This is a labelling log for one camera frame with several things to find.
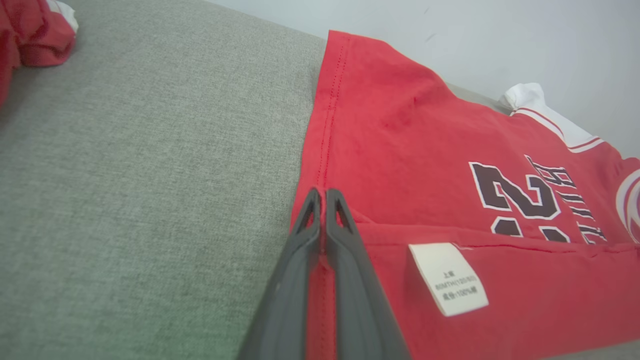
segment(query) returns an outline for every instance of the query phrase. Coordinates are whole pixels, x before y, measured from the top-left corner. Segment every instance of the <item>white tag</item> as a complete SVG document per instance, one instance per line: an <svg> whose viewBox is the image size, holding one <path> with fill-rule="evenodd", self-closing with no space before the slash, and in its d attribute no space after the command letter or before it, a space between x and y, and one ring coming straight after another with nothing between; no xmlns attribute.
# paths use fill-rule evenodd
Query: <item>white tag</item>
<svg viewBox="0 0 640 360"><path fill-rule="evenodd" d="M409 245L409 249L444 316L489 305L480 278L453 244Z"/></svg>

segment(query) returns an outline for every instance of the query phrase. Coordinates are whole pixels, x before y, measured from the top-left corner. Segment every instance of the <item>gray sofa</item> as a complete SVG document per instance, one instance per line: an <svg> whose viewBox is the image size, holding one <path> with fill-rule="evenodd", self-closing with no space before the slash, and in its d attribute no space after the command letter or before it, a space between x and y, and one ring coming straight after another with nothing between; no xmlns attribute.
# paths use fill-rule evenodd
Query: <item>gray sofa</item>
<svg viewBox="0 0 640 360"><path fill-rule="evenodd" d="M0 108L0 359L231 359L324 40L202 0L66 2L72 56Z"/></svg>

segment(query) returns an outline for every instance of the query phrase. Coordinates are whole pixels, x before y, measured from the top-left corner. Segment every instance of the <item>red cloth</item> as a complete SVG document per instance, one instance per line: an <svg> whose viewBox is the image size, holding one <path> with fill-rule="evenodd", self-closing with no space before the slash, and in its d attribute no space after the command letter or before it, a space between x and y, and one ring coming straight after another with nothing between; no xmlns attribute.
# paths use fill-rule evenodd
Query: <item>red cloth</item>
<svg viewBox="0 0 640 360"><path fill-rule="evenodd" d="M76 34L46 0L0 0L0 106L13 69L51 66L67 60Z"/></svg>
<svg viewBox="0 0 640 360"><path fill-rule="evenodd" d="M414 359L537 359L638 339L640 161L608 143L578 148L530 116L457 98L383 42L331 32L292 221L310 188L344 194ZM515 223L522 237L492 232ZM488 306L438 310L408 250L433 242L462 248ZM335 358L324 256L309 292L307 358Z"/></svg>

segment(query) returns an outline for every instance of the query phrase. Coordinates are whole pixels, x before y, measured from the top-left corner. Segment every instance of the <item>basketball jersey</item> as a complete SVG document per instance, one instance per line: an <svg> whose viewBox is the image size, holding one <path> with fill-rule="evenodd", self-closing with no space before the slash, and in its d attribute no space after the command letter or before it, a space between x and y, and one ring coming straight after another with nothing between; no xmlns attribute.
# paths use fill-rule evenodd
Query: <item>basketball jersey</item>
<svg viewBox="0 0 640 360"><path fill-rule="evenodd" d="M511 116L457 98L383 42L330 32L293 218L310 188L344 194L414 359L640 338L640 160L548 108L538 85L502 101ZM410 249L432 243L457 248L488 305L443 314ZM308 359L335 358L334 286L321 255Z"/></svg>

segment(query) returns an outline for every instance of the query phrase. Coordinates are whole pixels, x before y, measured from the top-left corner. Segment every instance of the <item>logo on jersey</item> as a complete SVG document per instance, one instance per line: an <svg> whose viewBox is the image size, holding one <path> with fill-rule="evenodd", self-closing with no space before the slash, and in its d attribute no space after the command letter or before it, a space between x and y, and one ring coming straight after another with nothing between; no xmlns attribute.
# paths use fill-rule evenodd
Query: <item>logo on jersey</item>
<svg viewBox="0 0 640 360"><path fill-rule="evenodd" d="M552 220L562 211L558 205L559 197L571 209L584 241L593 244L594 236L606 241L584 199L577 193L575 183L567 170L563 167L545 167L533 162L529 156L525 157L538 173L523 175L529 193L505 177L499 168L475 161L469 162L483 207L510 213L517 211L525 219L549 220L549 225L538 226L540 233L549 241L571 242L564 231L552 225ZM495 234L523 236L518 220L509 216L496 217L491 231Z"/></svg>

